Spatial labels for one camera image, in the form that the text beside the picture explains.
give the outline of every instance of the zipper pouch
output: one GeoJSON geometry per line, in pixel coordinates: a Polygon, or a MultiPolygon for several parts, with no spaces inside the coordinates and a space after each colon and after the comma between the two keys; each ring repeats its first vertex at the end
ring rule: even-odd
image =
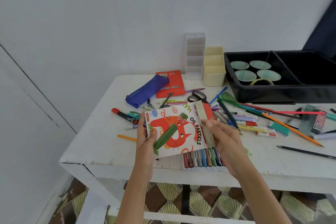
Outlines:
{"type": "Polygon", "coordinates": [[[127,95],[126,102],[135,108],[139,108],[141,104],[145,103],[147,99],[156,94],[167,83],[169,83],[168,77],[156,74],[144,86],[127,95]]]}

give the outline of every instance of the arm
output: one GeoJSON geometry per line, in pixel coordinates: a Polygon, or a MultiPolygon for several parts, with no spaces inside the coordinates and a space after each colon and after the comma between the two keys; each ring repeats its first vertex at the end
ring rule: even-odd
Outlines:
{"type": "Polygon", "coordinates": [[[140,224],[144,221],[146,188],[153,175],[153,143],[157,135],[154,128],[146,140],[144,121],[145,113],[142,112],[137,131],[135,163],[121,201],[116,224],[140,224]]]}
{"type": "Polygon", "coordinates": [[[291,224],[288,216],[247,156],[235,128],[215,120],[202,120],[213,133],[230,174],[241,185],[246,201],[257,224],[291,224]]]}

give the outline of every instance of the orange pencil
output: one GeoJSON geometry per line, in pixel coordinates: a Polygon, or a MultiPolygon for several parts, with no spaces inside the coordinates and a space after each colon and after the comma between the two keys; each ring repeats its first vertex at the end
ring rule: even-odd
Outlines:
{"type": "Polygon", "coordinates": [[[117,137],[124,138],[126,140],[130,140],[130,141],[133,141],[133,142],[137,141],[135,138],[124,136],[124,135],[117,135],[117,137]]]}
{"type": "Polygon", "coordinates": [[[292,131],[292,132],[298,134],[299,136],[303,137],[304,139],[306,139],[306,140],[312,142],[313,144],[316,144],[317,146],[322,146],[322,147],[324,147],[323,145],[321,145],[319,142],[315,141],[314,139],[311,139],[310,137],[307,137],[307,136],[304,135],[303,133],[299,132],[298,130],[296,130],[296,129],[294,129],[294,128],[291,128],[290,126],[287,126],[286,124],[284,124],[283,122],[281,122],[281,121],[279,121],[279,120],[273,118],[272,116],[269,116],[269,115],[267,115],[267,114],[264,113],[264,112],[262,113],[262,115],[264,115],[264,116],[267,117],[267,118],[270,118],[271,120],[274,120],[275,122],[279,123],[280,125],[282,125],[282,126],[288,128],[290,131],[292,131]]]}

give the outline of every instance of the white wall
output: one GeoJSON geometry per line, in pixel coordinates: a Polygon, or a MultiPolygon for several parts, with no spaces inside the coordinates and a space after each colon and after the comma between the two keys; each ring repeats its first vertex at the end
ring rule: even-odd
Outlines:
{"type": "Polygon", "coordinates": [[[0,49],[0,217],[8,224],[36,223],[65,177],[58,160],[75,136],[22,76],[0,49]]]}
{"type": "Polygon", "coordinates": [[[78,131],[116,75],[183,71],[186,32],[225,51],[301,49],[330,1],[0,0],[0,42],[78,131]]]}

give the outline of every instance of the white table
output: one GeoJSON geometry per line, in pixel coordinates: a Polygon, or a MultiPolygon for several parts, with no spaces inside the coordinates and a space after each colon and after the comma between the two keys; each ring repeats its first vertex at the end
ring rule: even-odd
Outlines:
{"type": "MultiPolygon", "coordinates": [[[[118,211],[124,193],[123,186],[130,177],[135,158],[135,143],[118,138],[117,134],[136,137],[137,132],[136,129],[125,130],[132,124],[113,114],[111,109],[116,107],[125,113],[132,110],[141,112],[128,105],[125,97],[152,77],[153,75],[117,76],[60,159],[61,166],[111,205],[112,213],[118,211]]],[[[225,85],[228,86],[227,91],[232,93],[227,81],[225,85]]],[[[184,86],[186,90],[203,87],[202,81],[197,80],[184,80],[184,86]]],[[[222,89],[223,87],[207,87],[203,93],[207,95],[208,100],[211,100],[222,89]]],[[[172,97],[172,99],[186,98],[187,95],[172,97]]],[[[156,102],[158,100],[153,96],[151,103],[158,108],[159,104],[156,102]]],[[[295,110],[297,106],[304,106],[304,104],[264,106],[275,110],[295,110]]],[[[321,104],[321,106],[336,109],[336,104],[321,104]]],[[[231,111],[245,113],[231,105],[227,107],[231,111]]],[[[281,116],[276,116],[276,118],[282,121],[287,119],[281,116]]],[[[260,118],[258,124],[266,126],[268,120],[260,118]]],[[[325,131],[335,128],[335,121],[326,120],[325,131]]],[[[336,140],[324,140],[322,143],[325,148],[322,148],[294,133],[290,133],[288,137],[283,137],[278,133],[276,139],[258,137],[251,131],[244,131],[243,134],[241,140],[252,153],[251,161],[271,189],[336,194],[335,160],[276,147],[284,145],[336,155],[336,140]]],[[[183,155],[181,154],[161,158],[154,162],[153,167],[153,182],[240,187],[229,172],[208,171],[202,168],[183,170],[183,155]]],[[[145,218],[193,223],[222,223],[222,220],[213,218],[174,216],[164,213],[146,212],[145,218]]]]}

